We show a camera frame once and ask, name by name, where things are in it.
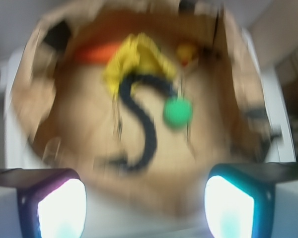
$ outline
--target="yellow object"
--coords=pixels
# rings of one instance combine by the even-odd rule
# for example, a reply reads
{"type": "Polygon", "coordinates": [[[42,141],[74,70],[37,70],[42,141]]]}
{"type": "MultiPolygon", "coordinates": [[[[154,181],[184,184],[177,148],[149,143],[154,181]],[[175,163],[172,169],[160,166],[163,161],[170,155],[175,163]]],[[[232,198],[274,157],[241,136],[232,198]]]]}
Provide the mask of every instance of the yellow object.
{"type": "Polygon", "coordinates": [[[131,72],[160,75],[168,80],[176,76],[176,68],[144,33],[129,35],[105,68],[103,77],[114,97],[118,95],[120,82],[131,72]]]}
{"type": "Polygon", "coordinates": [[[180,44],[177,48],[176,54],[183,66],[191,62],[198,53],[198,47],[193,44],[180,44]]]}

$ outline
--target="cardboard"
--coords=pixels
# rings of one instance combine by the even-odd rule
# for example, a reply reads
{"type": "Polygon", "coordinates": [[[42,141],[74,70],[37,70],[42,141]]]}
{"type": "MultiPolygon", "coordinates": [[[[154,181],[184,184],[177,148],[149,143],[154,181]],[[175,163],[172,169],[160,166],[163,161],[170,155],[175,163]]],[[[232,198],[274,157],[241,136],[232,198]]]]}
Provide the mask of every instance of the cardboard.
{"type": "Polygon", "coordinates": [[[264,107],[264,100],[233,17],[201,3],[194,14],[179,14],[178,6],[176,0],[74,0],[39,21],[12,89],[19,122],[44,162],[74,168],[86,184],[132,206],[171,215],[199,209],[211,167],[251,161],[263,137],[243,115],[264,107]],[[42,42],[49,29],[63,20],[72,37],[65,53],[59,54],[42,42]],[[127,153],[129,163],[137,160],[144,146],[141,124],[111,98],[102,79],[104,66],[77,64],[73,54],[87,44],[140,32],[154,39],[177,66],[174,86],[182,85],[192,102],[193,120],[188,130],[171,130],[162,119],[165,97],[139,85],[134,100],[154,120],[158,147],[146,170],[122,175],[104,162],[122,153],[127,153]],[[199,62],[186,70],[175,56],[175,47],[184,41],[201,48],[199,62]]]}

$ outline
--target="red object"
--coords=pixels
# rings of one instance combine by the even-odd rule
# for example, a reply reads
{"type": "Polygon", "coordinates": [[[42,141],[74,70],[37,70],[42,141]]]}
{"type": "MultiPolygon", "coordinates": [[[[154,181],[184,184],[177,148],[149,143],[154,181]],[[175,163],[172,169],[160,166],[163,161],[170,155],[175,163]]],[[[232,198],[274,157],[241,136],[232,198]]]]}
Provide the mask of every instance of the red object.
{"type": "Polygon", "coordinates": [[[75,52],[74,58],[82,63],[107,64],[120,45],[121,42],[111,42],[100,46],[84,47],[75,52]]]}
{"type": "Polygon", "coordinates": [[[188,60],[183,60],[183,61],[181,62],[181,64],[182,64],[183,67],[187,66],[188,63],[189,63],[188,60]]]}

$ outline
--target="black cord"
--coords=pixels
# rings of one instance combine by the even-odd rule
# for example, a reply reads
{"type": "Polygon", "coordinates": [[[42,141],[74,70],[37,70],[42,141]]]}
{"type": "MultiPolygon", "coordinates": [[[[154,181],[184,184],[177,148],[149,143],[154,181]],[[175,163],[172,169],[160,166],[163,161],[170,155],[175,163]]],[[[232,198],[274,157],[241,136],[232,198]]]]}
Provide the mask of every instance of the black cord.
{"type": "Polygon", "coordinates": [[[127,173],[137,172],[146,168],[152,160],[157,148],[156,132],[152,120],[144,112],[144,110],[136,104],[136,102],[130,95],[131,87],[135,82],[141,82],[142,84],[153,86],[156,89],[162,91],[168,97],[177,96],[177,93],[173,90],[172,83],[168,82],[166,79],[161,79],[159,77],[149,74],[130,74],[127,77],[125,77],[122,83],[120,84],[119,96],[122,102],[128,107],[130,111],[132,111],[138,117],[145,131],[144,151],[136,164],[129,165],[127,158],[124,156],[118,159],[111,160],[109,162],[109,164],[117,166],[120,170],[127,173]]]}

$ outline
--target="bright light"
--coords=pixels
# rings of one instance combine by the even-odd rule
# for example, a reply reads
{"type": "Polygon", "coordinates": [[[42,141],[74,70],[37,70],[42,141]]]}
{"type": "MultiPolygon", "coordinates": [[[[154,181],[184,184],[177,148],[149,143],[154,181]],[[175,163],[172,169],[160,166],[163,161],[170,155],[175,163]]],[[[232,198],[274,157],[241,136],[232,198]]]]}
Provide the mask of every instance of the bright light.
{"type": "Polygon", "coordinates": [[[42,238],[78,238],[86,219],[86,190],[78,179],[66,181],[38,204],[42,238]]]}
{"type": "Polygon", "coordinates": [[[205,188],[205,214],[215,238],[252,237],[254,198],[221,176],[205,188]]]}

